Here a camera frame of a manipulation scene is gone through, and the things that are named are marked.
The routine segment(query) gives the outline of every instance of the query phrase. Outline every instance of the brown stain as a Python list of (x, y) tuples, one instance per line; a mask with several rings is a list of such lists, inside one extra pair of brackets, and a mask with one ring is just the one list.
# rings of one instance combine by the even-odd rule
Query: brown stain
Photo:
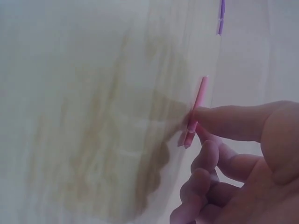
[[(124, 34), (121, 50), (112, 68), (105, 71), (112, 76), (107, 97), (105, 99), (102, 97), (104, 84), (101, 78), (93, 89), (80, 145), (67, 161), (72, 175), (69, 175), (65, 182), (59, 183), (58, 190), (54, 192), (55, 200), (60, 201), (63, 198), (62, 203), (66, 209), (99, 217), (110, 224), (126, 223), (144, 212), (148, 203), (148, 195), (158, 189), (161, 182), (160, 171), (170, 159), (166, 142), (179, 129), (181, 120), (188, 110), (184, 104), (169, 98), (169, 96), (177, 94), (184, 82), (184, 77), (188, 75), (185, 59), (176, 51), (173, 44), (167, 41), (165, 34), (155, 36), (149, 35), (148, 32), (145, 37), (145, 56), (148, 63), (151, 63), (153, 58), (159, 54), (158, 74), (153, 91), (144, 92), (142, 89), (132, 91), (141, 98), (145, 94), (146, 96), (152, 95), (151, 102), (146, 102), (151, 105), (147, 117), (151, 122), (147, 127), (143, 146), (139, 149), (142, 151), (142, 156), (136, 171), (136, 182), (132, 184), (135, 186), (135, 188), (132, 187), (135, 193), (127, 205), (132, 207), (134, 212), (124, 216), (126, 208), (121, 207), (119, 203), (119, 199), (122, 198), (119, 195), (121, 191), (119, 185), (123, 179), (118, 175), (119, 170), (116, 170), (116, 164), (119, 163), (120, 136), (123, 133), (119, 133), (118, 126), (111, 114), (111, 107), (118, 97), (119, 86), (124, 85), (121, 81), (127, 63), (126, 47), (130, 41), (130, 31), (128, 29)], [(99, 77), (106, 75), (102, 72), (100, 70)], [(66, 130), (65, 120), (69, 107), (70, 101), (64, 98), (60, 108), (61, 138)], [(173, 119), (177, 122), (170, 124), (168, 121), (173, 121)], [(165, 121), (165, 125), (158, 128), (152, 122), (156, 120)], [(36, 180), (36, 155), (41, 144), (44, 121), (45, 118), (42, 115), (33, 139), (36, 150), (29, 162), (29, 183), (34, 183)], [(49, 147), (51, 147), (51, 141), (55, 141), (53, 136), (47, 137)], [(109, 138), (109, 141), (104, 141), (103, 138)], [(53, 166), (53, 164), (43, 166), (45, 178), (55, 180), (62, 169), (62, 164), (56, 164), (52, 169), (48, 168), (48, 165)], [(49, 176), (48, 173), (51, 170), (53, 170), (53, 175)], [(92, 180), (88, 179), (88, 176), (92, 174), (98, 176)]]

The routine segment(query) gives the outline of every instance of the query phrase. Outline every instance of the water stain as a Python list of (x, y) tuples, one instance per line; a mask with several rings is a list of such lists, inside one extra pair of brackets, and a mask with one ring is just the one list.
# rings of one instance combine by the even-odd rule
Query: water stain
[[(90, 98), (81, 118), (83, 126), (78, 127), (81, 133), (77, 139), (78, 148), (72, 148), (73, 145), (64, 139), (71, 127), (68, 116), (74, 103), (64, 98), (60, 107), (59, 132), (45, 127), (49, 121), (45, 114), (41, 115), (29, 162), (31, 188), (36, 181), (41, 183), (40, 192), (46, 185), (53, 186), (51, 201), (74, 213), (98, 217), (110, 224), (132, 221), (146, 210), (148, 196), (159, 188), (161, 169), (170, 159), (166, 143), (180, 128), (188, 112), (186, 105), (174, 100), (186, 82), (186, 60), (171, 40), (168, 41), (166, 34), (155, 36), (151, 33), (145, 38), (148, 64), (158, 58), (154, 89), (145, 91), (126, 85), (123, 77), (131, 31), (128, 29), (124, 34), (112, 67), (99, 69), (93, 75), (97, 81), (92, 87), (82, 88), (89, 92)], [(150, 111), (140, 108), (132, 112), (128, 107), (119, 106), (121, 94), (126, 94), (126, 99), (149, 105)], [(121, 120), (118, 114), (126, 116), (127, 121)], [(148, 122), (146, 130), (135, 126), (135, 119), (145, 119)], [(39, 152), (51, 148), (55, 150), (49, 150), (43, 156)]]

